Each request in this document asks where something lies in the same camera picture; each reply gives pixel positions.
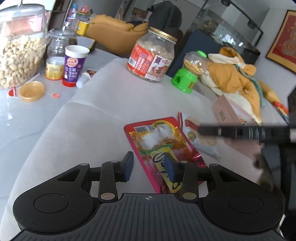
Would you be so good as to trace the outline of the dark blue cabinet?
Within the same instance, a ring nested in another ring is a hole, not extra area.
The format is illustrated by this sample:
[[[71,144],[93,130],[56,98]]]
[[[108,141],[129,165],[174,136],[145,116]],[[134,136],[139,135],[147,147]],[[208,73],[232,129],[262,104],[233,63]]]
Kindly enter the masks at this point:
[[[174,60],[166,72],[166,75],[174,77],[176,72],[182,67],[185,55],[189,52],[199,50],[205,54],[217,54],[221,48],[221,44],[217,43],[212,37],[206,35],[201,30],[195,29],[192,32],[188,31],[177,46]]]

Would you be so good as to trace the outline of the large glass peanut jar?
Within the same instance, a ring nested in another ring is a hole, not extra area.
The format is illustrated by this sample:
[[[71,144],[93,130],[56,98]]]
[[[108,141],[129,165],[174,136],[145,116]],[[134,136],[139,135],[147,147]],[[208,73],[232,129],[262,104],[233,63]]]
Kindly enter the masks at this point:
[[[43,5],[19,3],[1,9],[1,89],[20,86],[37,73],[46,40]]]

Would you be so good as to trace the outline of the orange plastic lid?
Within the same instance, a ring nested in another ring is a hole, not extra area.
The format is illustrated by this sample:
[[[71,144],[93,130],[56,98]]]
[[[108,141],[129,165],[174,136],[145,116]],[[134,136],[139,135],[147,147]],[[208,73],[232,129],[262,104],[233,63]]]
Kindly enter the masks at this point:
[[[38,81],[26,82],[19,88],[19,95],[25,102],[39,100],[45,91],[43,83]]]

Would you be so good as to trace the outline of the small clear jar yellow label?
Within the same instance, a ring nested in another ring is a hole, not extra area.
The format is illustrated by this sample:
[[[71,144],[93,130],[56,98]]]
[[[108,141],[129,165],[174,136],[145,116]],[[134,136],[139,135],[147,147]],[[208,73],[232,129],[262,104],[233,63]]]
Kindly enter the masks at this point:
[[[65,48],[77,44],[76,32],[63,28],[51,29],[48,32],[46,72],[48,80],[61,80],[64,71]]]

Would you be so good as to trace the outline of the dark jacket on stand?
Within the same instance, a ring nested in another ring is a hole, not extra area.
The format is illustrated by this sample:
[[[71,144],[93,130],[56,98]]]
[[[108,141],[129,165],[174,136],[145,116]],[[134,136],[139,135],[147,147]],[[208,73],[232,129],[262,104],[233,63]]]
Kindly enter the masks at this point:
[[[170,1],[162,1],[147,9],[152,14],[148,20],[148,28],[158,29],[175,37],[182,24],[182,12]]]

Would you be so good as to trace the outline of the small white bottle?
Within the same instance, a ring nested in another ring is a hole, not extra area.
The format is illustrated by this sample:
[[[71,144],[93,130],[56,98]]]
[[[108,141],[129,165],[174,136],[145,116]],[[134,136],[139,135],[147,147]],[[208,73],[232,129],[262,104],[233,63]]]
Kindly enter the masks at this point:
[[[90,74],[88,72],[84,72],[81,74],[79,79],[76,82],[76,87],[78,89],[82,89],[83,86],[91,79]]]

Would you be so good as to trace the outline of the purple white paper cup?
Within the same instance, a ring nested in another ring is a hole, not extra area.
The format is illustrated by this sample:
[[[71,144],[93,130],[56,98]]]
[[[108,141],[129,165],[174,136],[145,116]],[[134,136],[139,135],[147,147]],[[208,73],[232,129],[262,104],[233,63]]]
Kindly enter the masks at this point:
[[[85,60],[90,50],[80,45],[65,47],[65,61],[62,76],[62,84],[66,87],[75,87],[82,74]]]

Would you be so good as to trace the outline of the red foil snack packet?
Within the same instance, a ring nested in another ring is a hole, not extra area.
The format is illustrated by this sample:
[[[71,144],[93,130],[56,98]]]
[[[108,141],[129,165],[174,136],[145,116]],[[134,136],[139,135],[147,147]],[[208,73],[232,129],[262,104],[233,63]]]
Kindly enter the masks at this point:
[[[174,117],[131,123],[125,134],[156,193],[178,193],[181,181],[171,182],[165,170],[164,155],[206,167],[201,154],[180,130]]]

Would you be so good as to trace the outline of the glass aquarium tank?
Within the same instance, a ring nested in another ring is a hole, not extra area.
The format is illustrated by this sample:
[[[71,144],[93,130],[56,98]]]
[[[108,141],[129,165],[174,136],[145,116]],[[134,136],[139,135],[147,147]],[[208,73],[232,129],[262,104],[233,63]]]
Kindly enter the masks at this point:
[[[260,56],[257,45],[263,30],[234,1],[204,1],[191,28],[235,49],[248,64],[255,64]]]

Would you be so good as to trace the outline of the green gumball dispenser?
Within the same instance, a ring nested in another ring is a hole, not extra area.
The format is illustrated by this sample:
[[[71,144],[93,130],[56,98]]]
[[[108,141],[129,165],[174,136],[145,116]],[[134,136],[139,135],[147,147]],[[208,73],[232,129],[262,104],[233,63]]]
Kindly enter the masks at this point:
[[[209,59],[207,55],[198,50],[185,54],[182,68],[171,79],[171,83],[185,93],[191,93],[198,77],[208,69]]]

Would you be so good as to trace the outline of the orange bean bag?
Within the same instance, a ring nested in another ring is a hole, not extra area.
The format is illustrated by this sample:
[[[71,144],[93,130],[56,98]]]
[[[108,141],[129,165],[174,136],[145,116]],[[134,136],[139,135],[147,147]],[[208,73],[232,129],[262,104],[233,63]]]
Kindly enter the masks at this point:
[[[148,22],[127,23],[107,15],[97,15],[89,24],[86,35],[110,53],[124,56],[133,50],[136,41],[148,30]]]

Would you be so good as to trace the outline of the orange cream duvet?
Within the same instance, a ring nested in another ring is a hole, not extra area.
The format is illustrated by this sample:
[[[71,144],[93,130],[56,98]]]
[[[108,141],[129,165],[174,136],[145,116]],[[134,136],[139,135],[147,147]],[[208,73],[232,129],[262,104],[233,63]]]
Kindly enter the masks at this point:
[[[216,96],[224,95],[246,111],[257,124],[262,124],[261,108],[265,99],[254,78],[256,67],[246,64],[233,48],[222,47],[218,54],[208,54],[210,63],[201,82]]]

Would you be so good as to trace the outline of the pink gift box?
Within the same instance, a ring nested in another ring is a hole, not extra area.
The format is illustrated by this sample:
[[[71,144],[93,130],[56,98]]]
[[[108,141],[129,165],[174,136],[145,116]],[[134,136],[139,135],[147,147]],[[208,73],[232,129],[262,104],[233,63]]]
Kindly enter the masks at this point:
[[[254,158],[260,154],[262,144],[259,143],[258,131],[261,127],[250,114],[223,95],[213,104],[213,111],[218,126],[213,127],[210,134],[223,137],[226,144],[245,156]]]

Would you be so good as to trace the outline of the white tablecloth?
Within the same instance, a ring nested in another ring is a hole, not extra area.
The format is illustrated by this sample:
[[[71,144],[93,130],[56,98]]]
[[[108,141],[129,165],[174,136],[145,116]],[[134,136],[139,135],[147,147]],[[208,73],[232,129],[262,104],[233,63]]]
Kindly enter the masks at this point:
[[[1,220],[1,240],[20,229],[13,217],[15,199],[28,189],[78,165],[97,167],[121,160],[132,149],[125,125],[185,113],[201,123],[216,123],[210,99],[184,93],[169,78],[144,81],[126,69],[125,59],[101,68],[60,109],[23,164]]]

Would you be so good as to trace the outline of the yellow pillow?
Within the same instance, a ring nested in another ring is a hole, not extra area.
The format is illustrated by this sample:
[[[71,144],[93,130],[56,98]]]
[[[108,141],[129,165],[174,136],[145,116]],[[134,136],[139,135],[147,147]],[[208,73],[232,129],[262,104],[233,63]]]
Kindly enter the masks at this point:
[[[288,116],[288,109],[281,103],[276,93],[263,81],[259,80],[258,83],[262,88],[263,96],[279,111],[283,116]]]

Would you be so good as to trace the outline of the white red snack packet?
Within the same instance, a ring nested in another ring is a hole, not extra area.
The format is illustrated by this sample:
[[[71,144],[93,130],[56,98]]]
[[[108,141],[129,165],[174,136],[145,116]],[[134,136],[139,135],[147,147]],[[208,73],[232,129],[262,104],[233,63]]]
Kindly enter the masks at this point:
[[[200,121],[182,112],[178,112],[178,122],[185,136],[196,150],[207,153],[208,155],[220,158],[217,149],[217,139],[215,137],[202,136],[198,133]]]

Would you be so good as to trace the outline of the peanut jar red label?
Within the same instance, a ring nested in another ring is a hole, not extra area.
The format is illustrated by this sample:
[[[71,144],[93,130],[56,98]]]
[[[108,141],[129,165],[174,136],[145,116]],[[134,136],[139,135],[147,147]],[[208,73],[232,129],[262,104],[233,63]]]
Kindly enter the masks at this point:
[[[136,41],[126,67],[133,75],[150,82],[160,82],[174,59],[177,39],[150,27]]]

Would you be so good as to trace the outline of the red framed picture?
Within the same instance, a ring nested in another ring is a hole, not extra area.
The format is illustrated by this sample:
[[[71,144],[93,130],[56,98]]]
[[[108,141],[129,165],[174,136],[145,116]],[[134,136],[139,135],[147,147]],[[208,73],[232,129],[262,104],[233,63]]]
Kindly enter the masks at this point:
[[[266,54],[266,58],[295,73],[296,53],[296,16],[295,10],[287,10],[281,27]]]

